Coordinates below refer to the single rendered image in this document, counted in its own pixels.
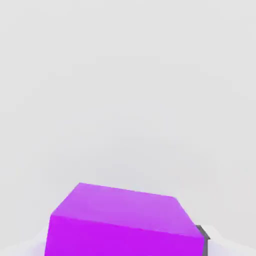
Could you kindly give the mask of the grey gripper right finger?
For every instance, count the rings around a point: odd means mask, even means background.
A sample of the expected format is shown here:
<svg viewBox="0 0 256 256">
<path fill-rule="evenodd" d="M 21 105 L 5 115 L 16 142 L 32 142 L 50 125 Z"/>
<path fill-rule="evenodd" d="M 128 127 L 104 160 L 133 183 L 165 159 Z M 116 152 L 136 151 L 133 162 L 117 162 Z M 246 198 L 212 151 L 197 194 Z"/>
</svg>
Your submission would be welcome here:
<svg viewBox="0 0 256 256">
<path fill-rule="evenodd" d="M 197 224 L 196 227 L 204 238 L 202 256 L 240 256 L 240 251 L 228 245 L 213 226 Z"/>
</svg>

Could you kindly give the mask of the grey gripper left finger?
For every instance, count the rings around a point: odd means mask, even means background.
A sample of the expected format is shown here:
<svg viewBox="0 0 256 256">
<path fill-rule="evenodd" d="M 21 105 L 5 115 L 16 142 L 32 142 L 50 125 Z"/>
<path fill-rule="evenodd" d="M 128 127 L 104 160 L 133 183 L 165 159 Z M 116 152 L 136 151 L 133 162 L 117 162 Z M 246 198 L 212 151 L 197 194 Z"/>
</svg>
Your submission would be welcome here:
<svg viewBox="0 0 256 256">
<path fill-rule="evenodd" d="M 44 227 L 34 238 L 14 247 L 11 256 L 45 256 L 48 228 Z"/>
</svg>

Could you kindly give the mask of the small purple cube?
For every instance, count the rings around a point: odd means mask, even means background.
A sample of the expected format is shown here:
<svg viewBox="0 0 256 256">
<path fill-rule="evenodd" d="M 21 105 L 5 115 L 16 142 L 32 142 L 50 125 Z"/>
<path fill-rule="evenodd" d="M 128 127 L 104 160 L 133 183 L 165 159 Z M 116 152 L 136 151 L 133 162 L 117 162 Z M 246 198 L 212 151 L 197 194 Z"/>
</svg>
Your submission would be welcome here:
<svg viewBox="0 0 256 256">
<path fill-rule="evenodd" d="M 203 256 L 179 201 L 79 183 L 51 213 L 44 256 Z"/>
</svg>

